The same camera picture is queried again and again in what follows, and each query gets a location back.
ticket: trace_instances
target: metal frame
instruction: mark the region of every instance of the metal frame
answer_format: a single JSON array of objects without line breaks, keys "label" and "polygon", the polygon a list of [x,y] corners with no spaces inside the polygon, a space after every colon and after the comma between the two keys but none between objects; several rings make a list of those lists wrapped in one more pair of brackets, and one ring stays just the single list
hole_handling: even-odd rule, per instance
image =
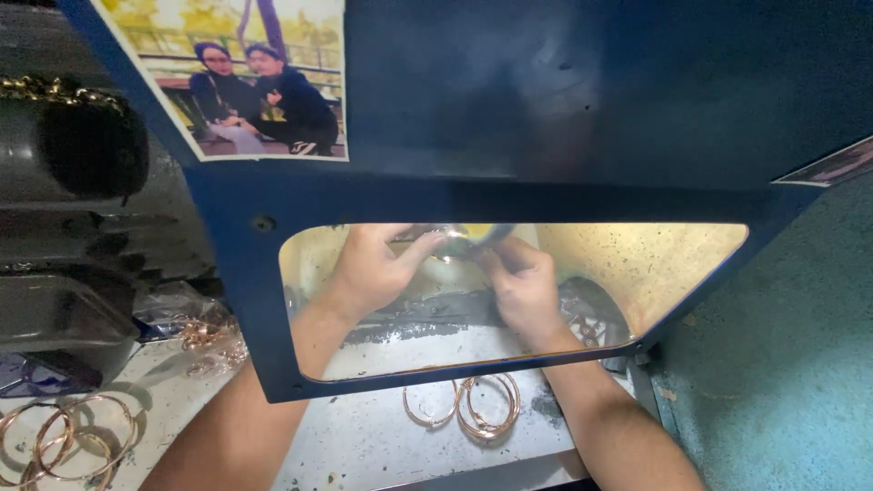
[{"label": "metal frame", "polygon": [[[58,1],[58,5],[94,47],[152,132],[182,164],[192,197],[210,231],[227,298],[239,318],[267,400],[273,403],[643,352],[671,320],[684,315],[736,272],[822,193],[820,188],[792,185],[754,190],[642,189],[377,176],[354,173],[350,171],[354,166],[348,163],[312,164],[304,160],[294,161],[294,165],[281,165],[272,159],[200,163],[93,6],[83,0]],[[602,206],[605,202],[611,203],[608,209]],[[398,207],[397,203],[411,205]],[[292,235],[314,226],[676,221],[746,224],[749,238],[647,335],[625,346],[330,382],[300,373],[296,358],[287,349],[293,344],[278,252]],[[264,223],[275,226],[264,227]]]}]

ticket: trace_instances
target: black jacket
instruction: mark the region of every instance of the black jacket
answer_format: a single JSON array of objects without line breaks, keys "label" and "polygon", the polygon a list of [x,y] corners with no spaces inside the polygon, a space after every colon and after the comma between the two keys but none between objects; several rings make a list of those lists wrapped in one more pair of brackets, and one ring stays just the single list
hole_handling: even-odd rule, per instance
[{"label": "black jacket", "polygon": [[241,118],[260,117],[258,91],[236,75],[219,75],[212,71],[194,73],[188,85],[208,122],[227,119],[230,116],[229,109],[237,111],[237,116]]},{"label": "black jacket", "polygon": [[282,68],[282,73],[275,77],[261,77],[255,83],[255,89],[261,99],[266,100],[267,94],[278,91],[282,100],[276,107],[285,113],[285,119],[291,123],[306,128],[323,128],[336,126],[336,116],[327,102],[303,73],[290,66]]}]

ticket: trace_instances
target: screw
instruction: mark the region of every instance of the screw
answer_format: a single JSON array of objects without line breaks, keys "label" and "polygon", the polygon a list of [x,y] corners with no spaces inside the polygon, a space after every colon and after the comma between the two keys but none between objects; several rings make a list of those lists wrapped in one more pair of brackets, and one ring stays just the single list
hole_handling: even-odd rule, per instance
[{"label": "screw", "polygon": [[251,220],[251,226],[255,227],[255,230],[269,232],[276,228],[276,220],[266,215],[258,215]]}]

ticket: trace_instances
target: person in photo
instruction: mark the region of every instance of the person in photo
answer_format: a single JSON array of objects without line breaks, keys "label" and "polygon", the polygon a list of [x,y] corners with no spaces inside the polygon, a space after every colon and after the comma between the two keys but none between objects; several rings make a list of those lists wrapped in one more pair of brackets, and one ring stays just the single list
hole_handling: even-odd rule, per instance
[{"label": "person in photo", "polygon": [[280,138],[261,131],[286,143],[292,154],[332,156],[339,126],[336,115],[318,89],[306,76],[286,65],[270,46],[251,45],[246,48],[245,56],[259,75],[254,87],[258,97],[269,107],[278,109],[288,125],[281,128]]},{"label": "person in photo", "polygon": [[258,130],[248,122],[260,115],[258,93],[234,74],[227,48],[203,42],[194,45],[194,53],[206,70],[191,74],[189,88],[209,130],[230,140],[238,154],[267,153]]}]

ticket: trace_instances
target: blue wall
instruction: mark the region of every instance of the blue wall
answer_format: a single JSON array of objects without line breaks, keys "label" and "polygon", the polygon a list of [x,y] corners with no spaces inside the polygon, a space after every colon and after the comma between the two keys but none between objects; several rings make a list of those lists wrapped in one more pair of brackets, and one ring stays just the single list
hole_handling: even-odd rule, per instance
[{"label": "blue wall", "polygon": [[662,354],[662,418],[711,489],[873,489],[873,173],[829,190]]}]

